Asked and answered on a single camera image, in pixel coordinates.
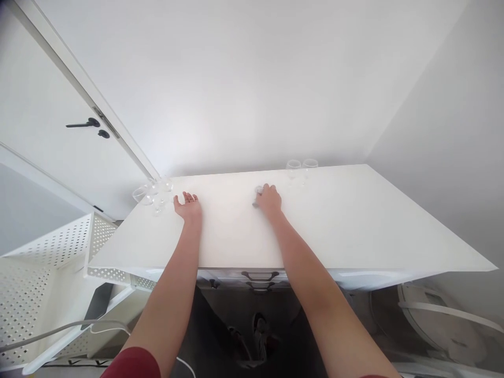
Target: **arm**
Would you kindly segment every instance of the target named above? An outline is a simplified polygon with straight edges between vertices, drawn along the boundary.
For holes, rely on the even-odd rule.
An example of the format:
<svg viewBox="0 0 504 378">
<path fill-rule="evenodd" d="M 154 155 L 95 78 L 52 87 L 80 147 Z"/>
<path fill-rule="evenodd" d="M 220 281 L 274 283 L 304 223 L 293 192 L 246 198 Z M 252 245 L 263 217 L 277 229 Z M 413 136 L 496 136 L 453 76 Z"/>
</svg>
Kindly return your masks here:
<svg viewBox="0 0 504 378">
<path fill-rule="evenodd" d="M 175 211 L 184 219 L 175 252 L 152 291 L 136 327 L 122 348 L 138 346 L 156 359 L 161 377 L 168 377 L 184 339 L 196 284 L 201 238 L 198 197 L 184 192 L 185 204 L 175 196 Z"/>
<path fill-rule="evenodd" d="M 285 271 L 301 303 L 331 378 L 382 375 L 397 370 L 360 323 L 343 293 L 281 210 L 275 186 L 264 186 L 256 202 L 271 223 Z"/>
</svg>

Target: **glass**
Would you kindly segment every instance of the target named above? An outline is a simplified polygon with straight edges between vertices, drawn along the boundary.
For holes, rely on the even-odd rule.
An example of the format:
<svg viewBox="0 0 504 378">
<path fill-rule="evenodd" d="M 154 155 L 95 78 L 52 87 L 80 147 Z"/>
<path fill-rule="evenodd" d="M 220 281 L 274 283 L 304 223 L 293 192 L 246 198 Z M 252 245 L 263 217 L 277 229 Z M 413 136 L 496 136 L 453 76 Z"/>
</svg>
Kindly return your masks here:
<svg viewBox="0 0 504 378">
<path fill-rule="evenodd" d="M 289 160 L 285 169 L 287 170 L 287 176 L 289 177 L 289 186 L 292 186 L 292 182 L 298 175 L 298 169 L 301 168 L 301 162 L 299 160 Z"/>
<path fill-rule="evenodd" d="M 148 193 L 152 196 L 156 196 L 159 193 L 160 183 L 155 179 L 149 179 L 149 183 L 147 184 Z"/>
<path fill-rule="evenodd" d="M 132 196 L 135 201 L 142 205 L 148 206 L 154 203 L 154 195 L 149 192 L 149 187 L 147 185 L 143 185 L 138 189 L 135 189 Z"/>
<path fill-rule="evenodd" d="M 168 176 L 161 177 L 159 180 L 159 186 L 161 187 L 161 190 L 165 192 L 171 192 L 173 189 L 173 183 Z"/>
<path fill-rule="evenodd" d="M 303 170 L 304 170 L 304 180 L 303 180 L 303 185 L 306 184 L 306 181 L 308 180 L 310 169 L 312 168 L 317 168 L 319 166 L 319 162 L 315 159 L 306 159 L 303 161 Z"/>
<path fill-rule="evenodd" d="M 157 197 L 154 199 L 153 204 L 154 204 L 154 216 L 157 217 L 164 211 L 166 203 L 164 199 L 162 199 L 161 197 Z"/>
</svg>

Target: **drawer handle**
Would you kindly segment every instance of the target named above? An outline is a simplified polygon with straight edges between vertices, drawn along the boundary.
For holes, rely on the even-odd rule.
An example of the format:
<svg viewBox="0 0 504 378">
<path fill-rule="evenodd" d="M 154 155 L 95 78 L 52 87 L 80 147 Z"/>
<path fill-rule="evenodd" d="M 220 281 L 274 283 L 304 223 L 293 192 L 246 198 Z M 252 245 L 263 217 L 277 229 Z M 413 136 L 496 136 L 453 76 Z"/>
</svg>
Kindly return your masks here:
<svg viewBox="0 0 504 378">
<path fill-rule="evenodd" d="M 273 286 L 275 283 L 274 282 L 268 282 L 268 286 L 260 286 L 260 287 L 254 287 L 254 283 L 253 282 L 246 282 L 246 284 L 249 285 L 252 290 L 271 291 L 270 287 Z"/>
<path fill-rule="evenodd" d="M 272 292 L 271 289 L 249 289 L 255 295 L 266 295 L 269 292 Z"/>
<path fill-rule="evenodd" d="M 257 279 L 254 279 L 250 276 L 250 273 L 247 272 L 247 271 L 243 271 L 241 272 L 241 275 L 242 276 L 245 276 L 247 277 L 250 281 L 256 281 L 256 282 L 270 282 L 273 278 L 275 278 L 277 275 L 279 275 L 280 273 L 279 272 L 271 272 L 271 277 L 270 278 L 257 278 Z"/>
</svg>

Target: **red shirt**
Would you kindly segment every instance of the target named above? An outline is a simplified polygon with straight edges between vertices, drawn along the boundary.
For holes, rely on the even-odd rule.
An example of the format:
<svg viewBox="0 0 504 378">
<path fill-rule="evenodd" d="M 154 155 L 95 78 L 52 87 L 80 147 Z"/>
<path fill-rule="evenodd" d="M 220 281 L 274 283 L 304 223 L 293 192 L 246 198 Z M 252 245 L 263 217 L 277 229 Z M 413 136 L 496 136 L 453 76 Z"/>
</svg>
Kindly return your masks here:
<svg viewBox="0 0 504 378">
<path fill-rule="evenodd" d="M 123 350 L 105 369 L 101 378 L 161 378 L 158 363 L 144 348 L 131 347 Z M 367 375 L 362 378 L 385 378 Z"/>
</svg>

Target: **white cable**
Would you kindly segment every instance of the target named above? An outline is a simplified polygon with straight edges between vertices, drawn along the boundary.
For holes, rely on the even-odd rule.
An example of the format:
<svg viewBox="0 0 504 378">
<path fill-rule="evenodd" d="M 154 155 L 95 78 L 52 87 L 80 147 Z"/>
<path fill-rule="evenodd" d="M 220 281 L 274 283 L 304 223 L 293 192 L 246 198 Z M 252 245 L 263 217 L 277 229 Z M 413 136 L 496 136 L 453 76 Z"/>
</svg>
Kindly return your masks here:
<svg viewBox="0 0 504 378">
<path fill-rule="evenodd" d="M 106 330 L 101 330 L 101 331 L 96 331 L 94 332 L 93 331 L 93 325 L 91 325 L 91 327 L 89 327 L 89 333 L 92 333 L 92 334 L 98 334 L 98 333 L 104 333 L 104 332 L 107 332 L 107 331 L 124 331 L 126 332 L 129 336 L 131 336 L 131 333 L 130 331 L 126 330 L 125 328 L 122 328 L 122 327 L 117 327 L 117 328 L 108 328 Z"/>
<path fill-rule="evenodd" d="M 182 360 L 181 358 L 177 357 L 177 360 L 179 360 L 180 362 L 182 362 L 184 365 L 187 366 L 187 368 L 189 370 L 191 370 L 191 373 L 193 373 L 193 377 L 196 378 L 196 373 L 194 372 L 193 368 L 187 363 L 185 362 L 184 360 Z"/>
<path fill-rule="evenodd" d="M 93 331 L 93 325 L 94 325 L 94 324 L 92 324 L 92 325 L 91 325 L 91 327 L 89 328 L 89 332 L 90 332 L 90 333 L 92 333 L 92 334 L 98 334 L 98 333 L 103 333 L 103 332 L 107 332 L 107 331 L 124 331 L 124 332 L 126 332 L 129 336 L 131 336 L 131 332 L 130 332 L 129 330 L 127 330 L 126 328 L 118 328 L 118 327 L 117 327 L 117 328 L 108 328 L 108 329 L 105 329 L 105 330 L 101 330 L 101 331 L 94 332 L 94 331 Z M 186 365 L 186 366 L 187 366 L 187 368 L 188 368 L 189 370 L 191 370 L 191 373 L 193 373 L 193 377 L 194 377 L 194 378 L 196 378 L 196 373 L 194 372 L 193 368 L 192 368 L 192 367 L 191 367 L 191 366 L 190 366 L 187 362 L 185 362 L 184 360 L 182 360 L 182 359 L 181 359 L 181 358 L 179 358 L 178 356 L 177 356 L 177 360 L 178 360 L 178 361 L 180 361 L 180 362 L 182 362 L 184 365 Z"/>
<path fill-rule="evenodd" d="M 120 327 L 120 328 L 118 328 L 118 327 L 107 328 L 105 330 L 101 330 L 101 331 L 98 331 L 98 332 L 93 332 L 93 325 L 95 323 L 118 323 L 122 327 Z M 52 331 L 43 333 L 43 334 L 41 334 L 39 336 L 32 337 L 31 339 L 28 339 L 28 340 L 23 340 L 23 341 L 19 341 L 17 343 L 13 343 L 13 344 L 2 346 L 2 347 L 0 347 L 0 352 L 3 353 L 3 352 L 7 352 L 9 350 L 12 350 L 12 349 L 23 347 L 23 346 L 25 346 L 27 344 L 30 344 L 30 343 L 33 343 L 35 341 L 41 340 L 43 338 L 46 338 L 48 336 L 51 336 L 51 335 L 53 335 L 53 334 L 55 334 L 55 333 L 57 333 L 59 331 L 62 331 L 64 329 L 67 329 L 67 328 L 70 328 L 70 327 L 79 326 L 79 325 L 86 325 L 86 326 L 87 325 L 91 325 L 91 327 L 89 328 L 89 332 L 92 333 L 92 334 L 97 334 L 97 333 L 102 333 L 102 332 L 107 332 L 107 331 L 112 331 L 112 330 L 120 330 L 120 331 L 126 332 L 129 336 L 131 336 L 131 332 L 128 329 L 128 326 L 126 324 L 124 324 L 123 322 L 120 322 L 119 320 L 105 320 L 105 319 L 81 320 L 81 321 L 76 321 L 76 322 L 73 322 L 73 323 L 68 323 L 66 325 L 63 325 L 62 327 L 59 327 L 59 328 L 56 328 L 56 329 L 54 329 Z M 182 360 L 179 357 L 177 357 L 177 360 L 179 360 L 184 365 L 186 365 L 187 368 L 189 370 L 191 370 L 191 373 L 193 373 L 193 377 L 196 378 L 196 374 L 194 373 L 193 368 L 187 362 L 185 362 L 184 360 Z"/>
</svg>

